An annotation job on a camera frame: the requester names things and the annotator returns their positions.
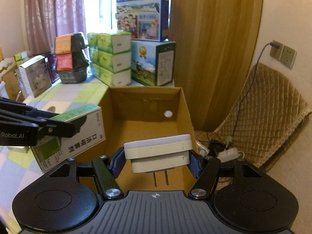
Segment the green white medicine box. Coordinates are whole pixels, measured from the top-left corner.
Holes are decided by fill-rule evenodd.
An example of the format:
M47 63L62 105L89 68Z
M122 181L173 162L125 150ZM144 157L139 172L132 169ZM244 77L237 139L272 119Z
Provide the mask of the green white medicine box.
M68 158L73 158L105 140L102 109L85 104L51 118L53 121L72 123L72 137L45 136L31 150L42 170L47 172Z

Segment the white power strip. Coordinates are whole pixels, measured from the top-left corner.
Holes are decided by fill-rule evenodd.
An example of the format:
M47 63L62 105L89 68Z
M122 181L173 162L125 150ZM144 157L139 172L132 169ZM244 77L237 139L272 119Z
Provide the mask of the white power strip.
M201 156L213 156L217 157L222 163L229 162L231 160L235 160L239 158L239 152L236 147L230 148L229 150L224 150L219 153L215 153L213 151L210 151L206 148L200 148L199 154Z

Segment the checkered tablecloth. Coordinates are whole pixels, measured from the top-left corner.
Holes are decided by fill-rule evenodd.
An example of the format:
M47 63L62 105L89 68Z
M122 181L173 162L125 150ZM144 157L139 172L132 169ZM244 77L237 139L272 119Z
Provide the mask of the checkered tablecloth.
M100 104L102 97L107 91L108 86L100 82L95 77L89 76L88 79L79 84L62 84L58 80L53 86L36 98L28 96L25 99L27 105L42 110L55 107L56 113L63 113L86 103ZM108 143L109 132L106 124L108 118L104 118L106 141L101 142L90 150L80 154L78 161L88 162L100 155L111 155L120 146L114 146L112 150L105 150ZM152 136L151 126L144 128L143 132L150 132L150 137L157 138L170 135L177 135L177 125L173 122L152 123L156 125L156 134ZM14 197L21 189L35 181L43 172L40 170L33 154L10 151L6 146L1 146L1 221L6 225L8 233L19 233L19 227L12 212L12 202Z

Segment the white appliance box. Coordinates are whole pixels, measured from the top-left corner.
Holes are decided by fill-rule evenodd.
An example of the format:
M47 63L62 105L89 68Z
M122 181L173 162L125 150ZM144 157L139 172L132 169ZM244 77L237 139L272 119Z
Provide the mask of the white appliance box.
M18 67L18 76L28 95L38 97L52 86L46 57L38 55Z

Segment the black plastic basket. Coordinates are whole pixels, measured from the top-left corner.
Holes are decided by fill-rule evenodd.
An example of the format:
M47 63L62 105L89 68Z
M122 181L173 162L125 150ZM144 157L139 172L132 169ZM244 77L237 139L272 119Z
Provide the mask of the black plastic basket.
M60 71L58 75L63 84L81 83L87 79L87 66L69 71Z

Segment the red black food container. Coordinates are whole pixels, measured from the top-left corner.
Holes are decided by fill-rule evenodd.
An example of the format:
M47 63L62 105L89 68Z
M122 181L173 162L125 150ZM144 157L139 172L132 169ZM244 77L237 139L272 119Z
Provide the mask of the red black food container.
M73 71L89 66L89 60L84 50L73 53L57 54L56 71Z

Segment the purple box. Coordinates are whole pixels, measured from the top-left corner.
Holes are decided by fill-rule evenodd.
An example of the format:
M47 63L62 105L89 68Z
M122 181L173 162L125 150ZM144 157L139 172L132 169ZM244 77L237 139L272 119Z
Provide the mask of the purple box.
M47 55L47 67L50 75L50 79L52 83L55 83L59 79L59 75L56 70L57 65L57 57L56 55L49 53Z

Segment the orange black food container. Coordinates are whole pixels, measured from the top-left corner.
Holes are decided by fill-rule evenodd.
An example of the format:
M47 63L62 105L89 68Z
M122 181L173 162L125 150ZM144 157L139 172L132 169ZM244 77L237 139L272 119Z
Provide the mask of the orange black food container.
M85 48L87 48L87 42L83 32L66 34L54 39L55 54L73 53Z

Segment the quilted brown cushion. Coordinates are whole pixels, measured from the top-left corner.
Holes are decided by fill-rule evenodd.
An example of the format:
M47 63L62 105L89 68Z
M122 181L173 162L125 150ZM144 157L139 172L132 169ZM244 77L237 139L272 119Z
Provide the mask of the quilted brown cushion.
M213 132L197 130L196 139L236 147L266 172L291 163L287 155L311 115L311 100L280 71L263 63L254 66L227 117Z

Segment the green tissue pack stack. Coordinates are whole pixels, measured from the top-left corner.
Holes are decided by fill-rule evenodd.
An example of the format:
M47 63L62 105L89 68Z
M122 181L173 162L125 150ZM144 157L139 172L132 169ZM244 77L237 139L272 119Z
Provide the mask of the green tissue pack stack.
M88 33L90 69L108 86L131 83L131 34L125 31Z

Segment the green blue milk box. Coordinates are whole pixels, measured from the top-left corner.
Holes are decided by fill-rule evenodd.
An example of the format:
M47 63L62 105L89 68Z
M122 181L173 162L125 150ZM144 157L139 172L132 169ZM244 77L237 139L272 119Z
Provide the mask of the green blue milk box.
M174 41L132 41L132 79L145 86L164 86L173 80Z

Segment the purple curtain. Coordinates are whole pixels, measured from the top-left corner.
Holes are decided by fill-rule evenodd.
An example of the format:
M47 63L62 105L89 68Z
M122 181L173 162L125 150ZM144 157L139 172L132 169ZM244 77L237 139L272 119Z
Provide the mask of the purple curtain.
M58 36L86 33L84 0L24 0L28 49L52 52Z

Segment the wooden wardrobe panel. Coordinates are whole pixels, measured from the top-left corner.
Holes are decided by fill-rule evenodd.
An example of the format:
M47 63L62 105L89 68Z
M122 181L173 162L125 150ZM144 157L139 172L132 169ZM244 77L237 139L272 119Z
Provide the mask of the wooden wardrobe panel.
M174 83L196 130L214 130L229 114L249 73L263 0L171 0Z

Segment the blue milk carton box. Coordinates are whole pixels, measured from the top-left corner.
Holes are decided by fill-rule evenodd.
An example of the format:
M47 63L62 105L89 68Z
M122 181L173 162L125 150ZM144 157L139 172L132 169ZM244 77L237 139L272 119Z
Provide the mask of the blue milk carton box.
M169 0L116 0L117 29L134 40L169 38Z

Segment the empty wall socket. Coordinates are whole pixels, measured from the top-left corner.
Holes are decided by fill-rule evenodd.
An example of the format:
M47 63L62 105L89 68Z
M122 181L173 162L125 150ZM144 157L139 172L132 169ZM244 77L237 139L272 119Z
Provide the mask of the empty wall socket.
M285 45L281 54L280 62L287 68L292 69L296 55L296 50Z

